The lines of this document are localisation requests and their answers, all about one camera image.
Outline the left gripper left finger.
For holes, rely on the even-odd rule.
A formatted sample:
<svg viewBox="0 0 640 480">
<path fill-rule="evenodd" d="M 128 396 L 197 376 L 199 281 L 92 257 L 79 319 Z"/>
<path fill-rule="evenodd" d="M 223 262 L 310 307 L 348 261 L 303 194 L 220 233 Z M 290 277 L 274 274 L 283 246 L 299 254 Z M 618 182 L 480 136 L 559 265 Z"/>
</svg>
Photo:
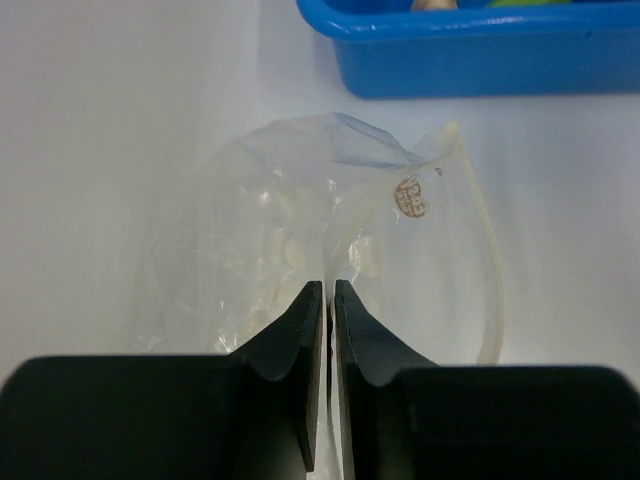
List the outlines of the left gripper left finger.
<svg viewBox="0 0 640 480">
<path fill-rule="evenodd" d="M 303 479 L 323 287 L 226 355 L 47 356 L 1 390 L 5 479 Z"/>
</svg>

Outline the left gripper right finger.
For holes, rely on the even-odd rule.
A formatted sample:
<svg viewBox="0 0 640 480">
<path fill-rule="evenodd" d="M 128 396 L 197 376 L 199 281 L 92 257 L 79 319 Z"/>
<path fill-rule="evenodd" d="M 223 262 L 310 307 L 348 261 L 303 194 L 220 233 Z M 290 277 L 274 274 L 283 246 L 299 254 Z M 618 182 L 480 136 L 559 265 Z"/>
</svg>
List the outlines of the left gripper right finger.
<svg viewBox="0 0 640 480">
<path fill-rule="evenodd" d="M 445 367 L 335 284 L 348 479 L 635 479 L 639 394 L 602 366 Z"/>
</svg>

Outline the clear zip top bag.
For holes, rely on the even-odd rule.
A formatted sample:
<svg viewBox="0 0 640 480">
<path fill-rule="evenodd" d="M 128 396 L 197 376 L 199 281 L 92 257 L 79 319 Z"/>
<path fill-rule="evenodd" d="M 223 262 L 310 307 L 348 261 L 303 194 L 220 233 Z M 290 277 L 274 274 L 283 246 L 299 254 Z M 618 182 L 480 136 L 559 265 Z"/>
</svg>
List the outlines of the clear zip top bag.
<svg viewBox="0 0 640 480">
<path fill-rule="evenodd" d="M 504 287 L 456 123 L 404 148 L 344 114 L 278 120 L 199 167 L 152 230 L 133 346 L 229 353 L 337 280 L 430 360 L 494 364 Z"/>
</svg>

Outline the fake garlic bulb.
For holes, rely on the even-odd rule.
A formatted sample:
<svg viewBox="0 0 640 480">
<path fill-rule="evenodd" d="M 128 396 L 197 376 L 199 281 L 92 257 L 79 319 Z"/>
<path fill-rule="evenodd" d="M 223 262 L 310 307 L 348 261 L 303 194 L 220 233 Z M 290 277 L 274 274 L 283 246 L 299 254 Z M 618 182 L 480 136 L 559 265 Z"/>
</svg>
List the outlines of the fake garlic bulb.
<svg viewBox="0 0 640 480">
<path fill-rule="evenodd" d="M 452 10 L 457 9 L 456 0 L 413 0 L 412 11 Z"/>
</svg>

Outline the light green fake lime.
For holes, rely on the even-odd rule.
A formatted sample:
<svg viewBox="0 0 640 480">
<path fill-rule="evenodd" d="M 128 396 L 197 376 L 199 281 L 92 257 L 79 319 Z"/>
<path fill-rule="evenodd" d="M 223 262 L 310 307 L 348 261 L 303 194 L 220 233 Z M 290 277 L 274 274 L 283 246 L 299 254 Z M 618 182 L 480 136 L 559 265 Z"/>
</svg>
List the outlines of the light green fake lime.
<svg viewBox="0 0 640 480">
<path fill-rule="evenodd" d="M 573 0 L 490 0 L 487 8 L 530 7 L 556 4 L 570 4 Z"/>
</svg>

